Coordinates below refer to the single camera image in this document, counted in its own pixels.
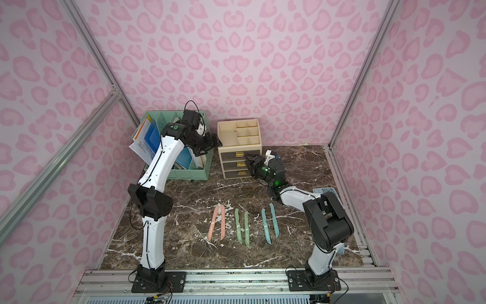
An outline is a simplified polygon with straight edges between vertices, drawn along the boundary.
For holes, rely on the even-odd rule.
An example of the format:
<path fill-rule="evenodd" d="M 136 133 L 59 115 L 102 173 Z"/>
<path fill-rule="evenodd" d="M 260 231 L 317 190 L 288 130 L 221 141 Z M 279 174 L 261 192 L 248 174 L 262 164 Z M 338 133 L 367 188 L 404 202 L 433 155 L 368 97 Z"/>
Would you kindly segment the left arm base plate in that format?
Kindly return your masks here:
<path fill-rule="evenodd" d="M 182 293 L 186 284 L 187 273 L 182 271 L 162 271 L 136 274 L 132 283 L 132 293 Z"/>

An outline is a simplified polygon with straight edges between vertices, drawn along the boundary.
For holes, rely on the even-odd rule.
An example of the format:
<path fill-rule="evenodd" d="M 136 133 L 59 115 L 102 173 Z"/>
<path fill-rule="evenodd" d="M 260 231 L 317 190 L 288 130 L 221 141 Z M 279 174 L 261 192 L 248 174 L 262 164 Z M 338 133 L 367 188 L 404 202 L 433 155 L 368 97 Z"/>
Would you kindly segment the beige three-drawer organizer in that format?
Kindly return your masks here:
<path fill-rule="evenodd" d="M 245 163 L 246 153 L 262 152 L 261 133 L 257 119 L 221 121 L 217 125 L 218 148 L 224 179 L 251 177 Z"/>

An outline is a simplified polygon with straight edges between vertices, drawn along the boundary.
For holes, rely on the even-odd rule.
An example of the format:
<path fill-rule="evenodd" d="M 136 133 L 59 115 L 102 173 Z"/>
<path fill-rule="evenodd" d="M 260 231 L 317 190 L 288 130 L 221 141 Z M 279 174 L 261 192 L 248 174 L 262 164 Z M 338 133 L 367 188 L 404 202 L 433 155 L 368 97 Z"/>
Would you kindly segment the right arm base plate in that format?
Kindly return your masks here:
<path fill-rule="evenodd" d="M 286 270 L 290 291 L 326 291 L 334 293 L 342 289 L 337 272 L 334 269 L 317 276 L 309 269 Z"/>

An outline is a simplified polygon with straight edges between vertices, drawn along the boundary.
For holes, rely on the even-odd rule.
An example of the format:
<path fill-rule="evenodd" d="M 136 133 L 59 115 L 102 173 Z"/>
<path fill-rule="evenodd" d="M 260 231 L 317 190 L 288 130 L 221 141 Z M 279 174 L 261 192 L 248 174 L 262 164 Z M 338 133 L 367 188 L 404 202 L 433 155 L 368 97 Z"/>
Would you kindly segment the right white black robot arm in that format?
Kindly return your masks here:
<path fill-rule="evenodd" d="M 284 161 L 271 150 L 264 156 L 245 153 L 244 158 L 250 175 L 267 183 L 273 201 L 305 213 L 315 242 L 305 281 L 309 287 L 323 286 L 334 274 L 332 262 L 338 248 L 354 234 L 353 223 L 337 195 L 331 191 L 318 195 L 287 182 Z"/>

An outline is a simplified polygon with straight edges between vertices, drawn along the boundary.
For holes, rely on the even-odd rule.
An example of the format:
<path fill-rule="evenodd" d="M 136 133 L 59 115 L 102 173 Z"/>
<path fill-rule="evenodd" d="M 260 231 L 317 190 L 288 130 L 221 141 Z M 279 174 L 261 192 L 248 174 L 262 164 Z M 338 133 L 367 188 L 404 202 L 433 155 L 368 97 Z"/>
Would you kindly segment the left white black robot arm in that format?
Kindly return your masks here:
<path fill-rule="evenodd" d="M 206 131 L 201 113 L 194 110 L 184 110 L 180 120 L 166 124 L 159 138 L 148 170 L 138 183 L 128 188 L 131 201 L 139 208 L 144 231 L 143 254 L 135 282 L 156 290 L 161 290 L 168 281 L 163 241 L 165 223 L 173 208 L 173 198 L 164 194 L 170 171 L 184 148 L 192 149 L 199 157 L 221 146 L 218 136 Z"/>

